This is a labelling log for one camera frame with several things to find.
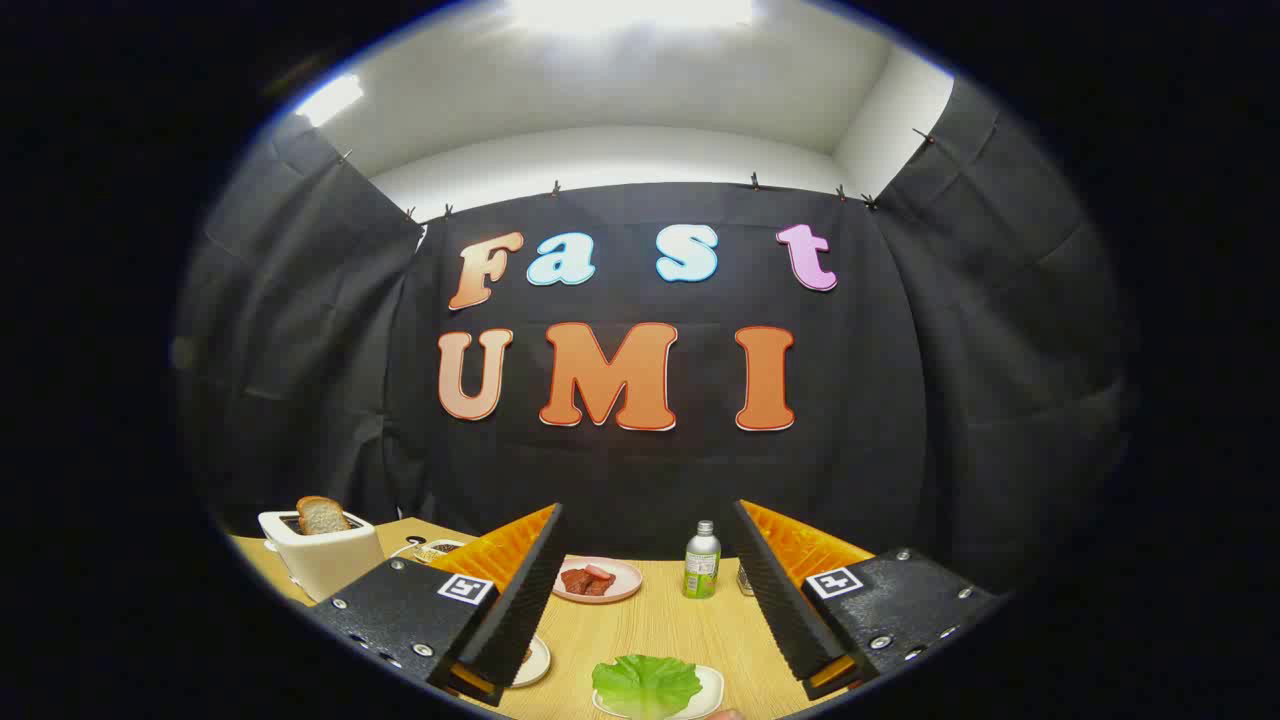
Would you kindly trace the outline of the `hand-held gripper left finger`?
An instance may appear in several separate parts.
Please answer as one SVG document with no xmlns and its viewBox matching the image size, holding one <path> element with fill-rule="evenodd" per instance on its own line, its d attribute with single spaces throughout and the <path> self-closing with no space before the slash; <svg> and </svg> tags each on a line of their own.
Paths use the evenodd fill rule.
<svg viewBox="0 0 1280 720">
<path fill-rule="evenodd" d="M 388 559 L 308 619 L 412 685 L 495 707 L 559 578 L 563 514 L 552 503 L 430 564 Z"/>
</svg>

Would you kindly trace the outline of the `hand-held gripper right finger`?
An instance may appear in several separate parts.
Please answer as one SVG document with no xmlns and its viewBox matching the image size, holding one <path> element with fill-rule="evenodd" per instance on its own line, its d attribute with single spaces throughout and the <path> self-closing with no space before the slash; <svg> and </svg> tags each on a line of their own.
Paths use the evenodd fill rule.
<svg viewBox="0 0 1280 720">
<path fill-rule="evenodd" d="M 746 500 L 733 511 L 740 565 L 809 700 L 911 666 L 1002 601 L 918 550 L 872 553 Z"/>
</svg>

